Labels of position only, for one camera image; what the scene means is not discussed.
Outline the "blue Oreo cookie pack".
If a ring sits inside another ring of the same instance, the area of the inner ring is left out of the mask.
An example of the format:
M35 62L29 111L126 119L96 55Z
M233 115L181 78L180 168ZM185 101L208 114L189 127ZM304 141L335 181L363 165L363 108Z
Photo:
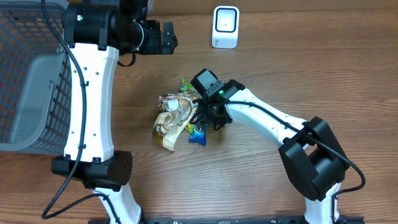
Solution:
M189 141L193 143L201 144L206 146L206 130L208 125L202 122L198 122L193 125L193 131L189 137Z

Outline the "green Haribo gummy bag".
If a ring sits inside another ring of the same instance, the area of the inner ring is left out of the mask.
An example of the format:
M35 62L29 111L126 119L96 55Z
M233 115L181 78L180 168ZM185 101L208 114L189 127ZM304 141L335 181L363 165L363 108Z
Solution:
M191 124L190 122L197 111L198 100L201 99L201 96L199 95L197 90L193 87L193 85L188 83L185 78L182 78L182 81L180 82L180 92L183 95L185 95L189 99L189 102L192 104L192 111L188 115L188 123L185 126L185 129L190 134L192 134L194 130L194 125Z

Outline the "brown clear snack bag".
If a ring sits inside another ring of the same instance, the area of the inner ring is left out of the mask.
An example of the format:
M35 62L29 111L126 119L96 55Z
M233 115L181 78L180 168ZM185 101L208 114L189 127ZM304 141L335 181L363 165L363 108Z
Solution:
M175 142L197 111L200 99L199 94L160 95L158 101L160 113L152 130L154 141L158 145L174 151Z

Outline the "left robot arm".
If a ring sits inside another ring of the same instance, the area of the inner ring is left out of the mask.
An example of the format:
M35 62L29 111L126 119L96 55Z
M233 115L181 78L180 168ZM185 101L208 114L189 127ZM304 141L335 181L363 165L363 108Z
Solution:
M171 55L178 44L171 22L149 20L148 0L72 2L58 37L72 73L70 126L52 172L80 181L101 199L110 223L144 223L129 179L132 154L117 151L111 136L111 101L122 55Z

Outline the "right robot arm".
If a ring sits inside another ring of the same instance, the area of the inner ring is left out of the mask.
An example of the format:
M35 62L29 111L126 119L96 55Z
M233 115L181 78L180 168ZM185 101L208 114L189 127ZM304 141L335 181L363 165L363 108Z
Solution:
M243 84L222 82L203 69L191 84L200 94L197 121L213 124L215 131L233 121L257 131L279 148L287 177L305 197L307 223L338 223L335 193L349 164L326 121L287 115L257 98Z

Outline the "white barcode scanner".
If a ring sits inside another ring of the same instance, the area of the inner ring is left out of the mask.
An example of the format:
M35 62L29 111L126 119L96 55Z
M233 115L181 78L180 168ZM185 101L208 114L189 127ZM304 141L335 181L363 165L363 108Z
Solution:
M236 6L217 6L213 12L211 44L217 49L235 49L240 11Z

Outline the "grey plastic mesh basket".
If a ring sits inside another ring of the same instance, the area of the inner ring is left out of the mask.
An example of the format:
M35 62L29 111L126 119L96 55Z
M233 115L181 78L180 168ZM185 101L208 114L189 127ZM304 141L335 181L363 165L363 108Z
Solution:
M1 150L62 154L70 101L69 58L40 1L1 1Z

